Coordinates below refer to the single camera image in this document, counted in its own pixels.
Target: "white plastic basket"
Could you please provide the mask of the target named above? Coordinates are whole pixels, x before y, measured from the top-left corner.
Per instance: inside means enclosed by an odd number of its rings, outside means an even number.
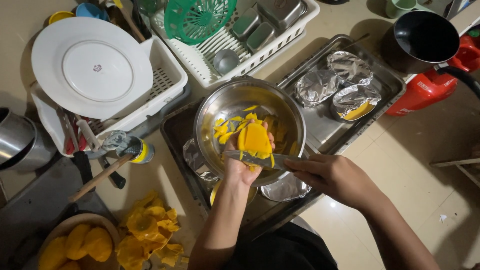
[[[115,120],[90,119],[90,127],[99,140],[103,140],[112,130],[129,131],[152,116],[167,103],[181,95],[183,87],[187,84],[187,74],[180,66],[175,56],[168,47],[157,37],[140,44],[149,56],[153,68],[153,86],[145,94],[145,103],[131,114]],[[50,99],[38,83],[31,89],[33,101],[37,107],[40,120],[53,139],[59,152],[65,153],[66,134],[62,127],[60,117],[57,115],[57,104]]]
[[[292,27],[253,55],[235,39],[230,29],[238,17],[248,8],[253,6],[253,8],[256,9],[255,0],[238,0],[235,11],[228,23],[206,41],[193,46],[167,37],[165,28],[163,27],[163,11],[159,11],[154,17],[150,18],[150,23],[153,29],[163,38],[165,43],[172,49],[184,67],[194,76],[200,85],[206,89],[213,90],[215,87],[235,76],[245,75],[249,70],[258,66],[276,51],[299,36],[307,22],[320,12],[320,6],[315,0],[303,1],[307,4],[307,12],[302,15]],[[213,58],[218,51],[223,49],[234,50],[240,58],[240,64],[229,73],[221,76],[213,67]]]

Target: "black pot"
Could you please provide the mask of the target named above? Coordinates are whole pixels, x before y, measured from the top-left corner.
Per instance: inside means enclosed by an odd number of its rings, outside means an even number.
[[[380,53],[392,68],[403,73],[419,74],[432,68],[439,74],[448,73],[480,98],[479,83],[467,72],[445,63],[459,46],[458,32],[448,20],[432,12],[412,11],[388,29]]]

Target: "pot handle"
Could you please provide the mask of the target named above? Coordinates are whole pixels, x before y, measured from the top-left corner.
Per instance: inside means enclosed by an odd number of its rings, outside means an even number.
[[[447,73],[459,79],[464,84],[466,84],[473,91],[473,93],[475,93],[475,95],[480,99],[480,84],[469,73],[454,66],[446,66],[443,68],[439,68],[437,69],[437,72],[440,75]]]

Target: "aluminum foil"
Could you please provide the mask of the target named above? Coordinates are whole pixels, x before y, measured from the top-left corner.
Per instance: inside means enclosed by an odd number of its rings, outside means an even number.
[[[312,187],[295,177],[293,173],[287,174],[277,182],[261,187],[262,195],[276,202],[288,202],[305,197]]]
[[[295,84],[295,97],[304,108],[315,107],[338,89],[338,77],[330,70],[305,74]]]
[[[200,178],[206,181],[220,179],[205,165],[205,158],[198,152],[195,139],[190,139],[183,145],[183,159]]]
[[[329,70],[342,79],[340,83],[346,86],[367,85],[373,79],[370,66],[346,51],[337,51],[327,56],[327,65]]]
[[[366,86],[350,86],[343,88],[333,96],[333,105],[336,111],[345,117],[352,110],[358,109],[363,103],[370,102],[372,105],[377,105],[382,99],[380,94]]]

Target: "wooden handle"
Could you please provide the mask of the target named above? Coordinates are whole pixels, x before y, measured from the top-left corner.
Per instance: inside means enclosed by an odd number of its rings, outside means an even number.
[[[114,171],[116,171],[118,168],[120,168],[123,164],[125,164],[127,161],[129,161],[132,157],[133,157],[133,154],[126,154],[125,156],[121,157],[119,160],[117,160],[112,165],[110,165],[110,167],[106,168],[101,173],[97,174],[97,176],[95,176],[92,180],[90,180],[86,184],[84,184],[82,186],[82,188],[80,188],[79,191],[77,191],[72,196],[68,197],[68,201],[69,202],[75,202],[76,200],[80,199],[90,189],[92,189],[92,188],[94,188],[94,186],[98,185],[98,183],[100,183],[100,181],[107,178]]]
[[[123,14],[123,17],[125,20],[127,20],[128,25],[130,25],[130,28],[132,31],[135,33],[135,35],[140,39],[141,42],[145,41],[145,37],[140,33],[140,30],[138,30],[137,25],[132,21],[132,18],[130,17],[130,14],[125,10],[125,8],[120,8],[121,13]]]

